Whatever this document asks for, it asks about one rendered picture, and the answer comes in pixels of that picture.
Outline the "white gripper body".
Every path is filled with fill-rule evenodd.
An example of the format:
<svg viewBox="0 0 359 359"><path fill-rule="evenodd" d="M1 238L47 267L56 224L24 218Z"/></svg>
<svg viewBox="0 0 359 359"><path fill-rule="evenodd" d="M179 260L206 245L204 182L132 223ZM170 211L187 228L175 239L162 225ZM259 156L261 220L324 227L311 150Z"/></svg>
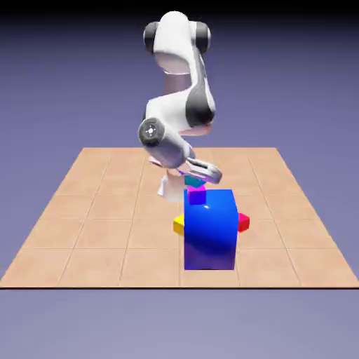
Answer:
<svg viewBox="0 0 359 359"><path fill-rule="evenodd" d="M185 164L188 167L185 172L187 175L212 184L219 184L222 179L221 170L212 163L197 158L187 158Z"/></svg>

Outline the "small teal cube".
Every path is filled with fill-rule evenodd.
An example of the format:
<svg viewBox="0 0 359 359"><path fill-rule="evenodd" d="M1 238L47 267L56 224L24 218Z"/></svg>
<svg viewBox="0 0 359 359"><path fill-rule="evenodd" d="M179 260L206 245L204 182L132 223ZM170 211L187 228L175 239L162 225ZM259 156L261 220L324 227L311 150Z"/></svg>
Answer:
<svg viewBox="0 0 359 359"><path fill-rule="evenodd" d="M205 184L205 181L203 181L202 179L197 178L197 177L192 177L190 175L185 175L184 176L184 183L188 187L199 188L199 187L201 187L201 186L203 186Z"/></svg>

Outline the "small magenta cube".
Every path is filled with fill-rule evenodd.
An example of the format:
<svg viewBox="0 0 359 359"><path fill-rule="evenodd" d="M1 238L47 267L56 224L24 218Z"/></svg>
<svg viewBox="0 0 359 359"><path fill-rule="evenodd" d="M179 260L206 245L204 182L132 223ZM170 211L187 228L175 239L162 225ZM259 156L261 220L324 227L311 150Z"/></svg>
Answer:
<svg viewBox="0 0 359 359"><path fill-rule="evenodd" d="M204 185L199 187L188 186L187 197L190 205L206 204L206 188Z"/></svg>

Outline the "large blue box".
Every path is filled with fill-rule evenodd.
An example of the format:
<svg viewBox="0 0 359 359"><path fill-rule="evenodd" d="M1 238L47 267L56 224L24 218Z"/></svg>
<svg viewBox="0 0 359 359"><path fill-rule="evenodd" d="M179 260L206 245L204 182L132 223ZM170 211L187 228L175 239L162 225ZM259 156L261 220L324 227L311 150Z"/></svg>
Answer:
<svg viewBox="0 0 359 359"><path fill-rule="evenodd" d="M191 204L184 191L184 269L233 270L238 210L230 189L208 189L204 204Z"/></svg>

